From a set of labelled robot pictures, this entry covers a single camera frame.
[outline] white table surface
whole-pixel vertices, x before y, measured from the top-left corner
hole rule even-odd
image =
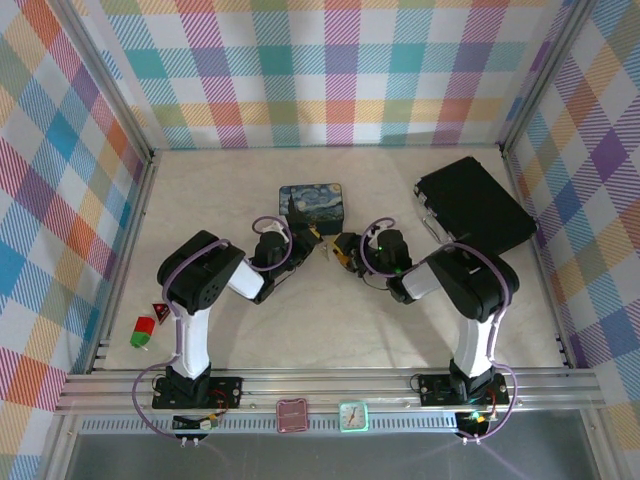
[[[174,351],[174,324],[156,326],[147,350],[129,344],[139,315],[161,301],[162,261],[201,229],[253,254],[252,221],[278,211],[282,185],[342,184],[344,231],[392,216],[417,261],[438,245],[420,219],[415,181],[473,155],[511,191],[494,148],[298,148],[165,152],[136,243],[105,361],[139,369]],[[553,314],[527,244],[505,253],[520,290],[503,321],[496,357],[517,367],[560,366]],[[209,319],[209,354],[225,367],[445,367],[461,316],[436,291],[402,305],[364,285],[332,253],[316,250],[262,305],[225,289]]]

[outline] clock face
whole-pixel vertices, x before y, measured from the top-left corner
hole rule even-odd
[[[369,412],[364,402],[340,404],[340,431],[366,432],[369,430]]]

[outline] small red object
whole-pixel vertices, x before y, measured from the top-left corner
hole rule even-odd
[[[156,326],[156,321],[151,317],[138,317],[138,321],[136,322],[136,328],[133,330],[135,332],[142,332],[148,335],[153,333],[153,327]]]
[[[158,323],[162,325],[162,322],[164,322],[169,316],[169,305],[166,303],[154,303],[153,310],[156,312],[156,316],[158,317]]]

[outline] black mounting plate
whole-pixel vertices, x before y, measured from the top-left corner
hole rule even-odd
[[[155,394],[151,402],[151,408],[156,410],[177,410],[186,408],[198,408],[203,410],[232,410],[240,406],[242,397],[241,377],[209,377],[207,401],[198,405],[197,402],[189,398],[183,392],[171,385],[165,376],[158,377],[154,385]],[[214,390],[222,392],[224,395],[214,394]]]
[[[460,399],[450,386],[449,375],[418,375],[416,378],[420,392],[420,405],[423,407],[460,405]],[[467,404],[491,406],[493,404],[493,397],[489,393],[491,390],[496,396],[496,405],[508,405],[509,393],[507,390],[504,392],[500,390],[503,385],[506,387],[504,376],[496,373],[491,383],[483,389],[482,396],[472,397]]]

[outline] mint green clock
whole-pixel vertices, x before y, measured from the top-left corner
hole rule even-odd
[[[369,410],[364,402],[340,404],[340,431],[366,432],[369,430]]]

